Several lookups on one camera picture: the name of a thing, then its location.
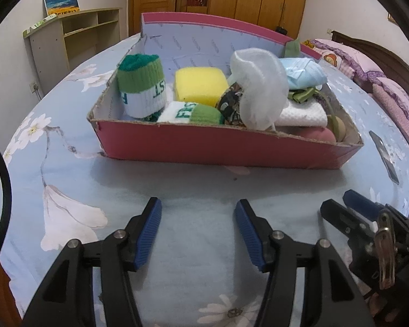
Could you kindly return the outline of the light blue face mask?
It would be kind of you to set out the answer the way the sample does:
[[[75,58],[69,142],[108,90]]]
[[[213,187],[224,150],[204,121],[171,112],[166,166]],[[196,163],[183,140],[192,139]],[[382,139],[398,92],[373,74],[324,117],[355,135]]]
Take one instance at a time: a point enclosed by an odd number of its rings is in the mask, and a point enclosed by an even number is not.
[[[327,83],[326,74],[316,61],[308,57],[280,58],[290,90],[307,89]]]

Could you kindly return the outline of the purple knitted cloth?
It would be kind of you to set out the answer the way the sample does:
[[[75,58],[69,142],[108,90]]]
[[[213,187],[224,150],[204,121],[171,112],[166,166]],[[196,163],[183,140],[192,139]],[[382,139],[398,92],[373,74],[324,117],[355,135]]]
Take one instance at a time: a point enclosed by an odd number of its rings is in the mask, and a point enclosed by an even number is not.
[[[329,98],[326,95],[320,91],[316,91],[314,97],[321,104],[327,115],[335,115],[334,109],[332,108]]]

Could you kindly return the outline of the black bag on wardrobe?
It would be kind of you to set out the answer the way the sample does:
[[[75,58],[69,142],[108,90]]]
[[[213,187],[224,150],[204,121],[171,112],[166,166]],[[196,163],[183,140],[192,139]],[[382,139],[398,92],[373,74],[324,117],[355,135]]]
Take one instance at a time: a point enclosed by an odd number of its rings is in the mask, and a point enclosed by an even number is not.
[[[275,31],[282,34],[282,35],[287,35],[288,34],[287,30],[285,28],[283,28],[283,27],[280,27],[280,26],[277,26]]]

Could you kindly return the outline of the framed wall picture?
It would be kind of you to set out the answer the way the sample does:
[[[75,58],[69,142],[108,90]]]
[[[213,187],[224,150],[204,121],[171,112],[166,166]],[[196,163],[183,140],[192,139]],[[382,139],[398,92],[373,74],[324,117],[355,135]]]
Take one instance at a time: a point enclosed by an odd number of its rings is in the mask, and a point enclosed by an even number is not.
[[[388,20],[389,20],[390,22],[392,22],[393,24],[398,25],[398,23],[396,22],[396,20],[394,20],[394,18],[392,17],[392,15],[391,15],[390,13],[388,13],[387,18],[388,18]]]

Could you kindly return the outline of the beige makeup sponge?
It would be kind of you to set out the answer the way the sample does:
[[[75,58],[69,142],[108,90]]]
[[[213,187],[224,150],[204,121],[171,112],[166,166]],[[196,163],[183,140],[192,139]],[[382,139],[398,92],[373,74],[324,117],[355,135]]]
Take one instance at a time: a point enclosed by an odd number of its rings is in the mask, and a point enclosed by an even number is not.
[[[339,117],[333,117],[330,114],[327,116],[327,128],[334,134],[336,142],[341,143],[347,133],[347,128]]]

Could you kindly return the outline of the pink makeup sponge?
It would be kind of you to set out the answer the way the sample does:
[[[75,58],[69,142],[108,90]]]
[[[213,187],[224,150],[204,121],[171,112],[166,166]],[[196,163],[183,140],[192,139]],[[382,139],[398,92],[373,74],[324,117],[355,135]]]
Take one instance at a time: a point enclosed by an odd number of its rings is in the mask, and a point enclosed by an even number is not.
[[[309,140],[336,144],[334,133],[325,127],[289,127],[288,132],[292,135]]]

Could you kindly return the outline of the white mesh bath puff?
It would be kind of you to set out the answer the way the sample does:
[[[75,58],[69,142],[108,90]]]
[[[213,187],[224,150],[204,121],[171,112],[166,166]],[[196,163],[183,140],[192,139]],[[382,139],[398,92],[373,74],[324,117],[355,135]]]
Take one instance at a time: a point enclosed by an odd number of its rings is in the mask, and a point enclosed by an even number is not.
[[[282,62],[268,50],[247,48],[232,54],[230,71],[242,89],[242,123],[256,131],[274,126],[288,103],[289,84]]]

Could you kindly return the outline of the green satin ribbon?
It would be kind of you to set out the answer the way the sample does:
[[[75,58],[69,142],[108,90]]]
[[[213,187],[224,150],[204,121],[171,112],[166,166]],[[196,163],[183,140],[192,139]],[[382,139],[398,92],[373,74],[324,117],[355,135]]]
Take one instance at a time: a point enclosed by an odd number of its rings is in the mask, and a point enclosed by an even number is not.
[[[301,57],[301,45],[298,40],[288,41],[285,44],[281,62],[284,65],[291,93],[304,92],[314,87],[315,62],[309,57]]]

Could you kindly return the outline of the dark wooden headboard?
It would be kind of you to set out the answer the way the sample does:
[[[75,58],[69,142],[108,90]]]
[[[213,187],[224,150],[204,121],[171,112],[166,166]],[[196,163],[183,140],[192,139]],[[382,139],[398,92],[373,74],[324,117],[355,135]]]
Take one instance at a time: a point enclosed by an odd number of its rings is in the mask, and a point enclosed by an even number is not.
[[[372,59],[387,78],[397,82],[409,95],[409,65],[388,49],[358,38],[352,38],[338,31],[332,31],[332,40],[362,52]]]

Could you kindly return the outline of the wall power socket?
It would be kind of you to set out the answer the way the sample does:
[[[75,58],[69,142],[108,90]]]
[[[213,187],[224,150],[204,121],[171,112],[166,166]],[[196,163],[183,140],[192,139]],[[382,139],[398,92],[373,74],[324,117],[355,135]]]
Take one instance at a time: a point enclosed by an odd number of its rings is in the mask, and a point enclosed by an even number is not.
[[[31,93],[38,93],[40,90],[36,82],[30,83],[29,87],[30,87]]]

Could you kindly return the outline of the beige open bookshelf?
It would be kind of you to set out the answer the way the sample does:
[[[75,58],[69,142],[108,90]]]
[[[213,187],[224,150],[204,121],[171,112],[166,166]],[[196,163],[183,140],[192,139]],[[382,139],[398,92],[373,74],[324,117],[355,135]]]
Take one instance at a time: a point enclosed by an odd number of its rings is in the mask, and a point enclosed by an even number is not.
[[[56,16],[23,37],[30,43],[40,87],[47,94],[81,63],[120,42],[119,9]]]

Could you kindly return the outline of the white waffle towel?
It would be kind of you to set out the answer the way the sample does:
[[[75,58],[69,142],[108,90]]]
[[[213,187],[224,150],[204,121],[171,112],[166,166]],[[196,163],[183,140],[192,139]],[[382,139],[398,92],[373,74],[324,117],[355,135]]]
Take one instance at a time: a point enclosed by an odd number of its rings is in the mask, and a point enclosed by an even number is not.
[[[328,123],[323,106],[310,99],[304,103],[288,100],[275,126],[277,127],[326,127]]]

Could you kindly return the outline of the dark patterned fabric pouch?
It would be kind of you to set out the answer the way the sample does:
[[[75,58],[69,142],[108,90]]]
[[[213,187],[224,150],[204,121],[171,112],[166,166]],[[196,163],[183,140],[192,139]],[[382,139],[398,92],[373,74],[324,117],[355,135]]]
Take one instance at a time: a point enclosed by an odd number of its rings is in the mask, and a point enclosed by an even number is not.
[[[232,84],[220,97],[216,108],[224,118],[224,123],[231,126],[244,126],[239,106],[242,99],[243,89],[237,83]]]

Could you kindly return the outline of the blue yellow painting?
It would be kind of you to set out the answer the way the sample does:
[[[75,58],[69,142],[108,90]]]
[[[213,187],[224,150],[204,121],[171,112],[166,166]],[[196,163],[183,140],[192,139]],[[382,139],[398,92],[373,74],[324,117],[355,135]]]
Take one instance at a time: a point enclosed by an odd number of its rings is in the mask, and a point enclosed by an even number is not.
[[[46,14],[64,15],[80,10],[78,0],[43,0]]]

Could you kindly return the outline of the yellow foam sponge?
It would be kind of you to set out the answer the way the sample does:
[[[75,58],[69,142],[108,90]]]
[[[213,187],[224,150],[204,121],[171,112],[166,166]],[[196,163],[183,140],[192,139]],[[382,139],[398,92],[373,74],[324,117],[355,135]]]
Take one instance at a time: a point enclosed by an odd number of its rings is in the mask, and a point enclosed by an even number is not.
[[[224,73],[214,67],[186,67],[176,71],[173,89],[177,101],[214,107],[229,88]]]

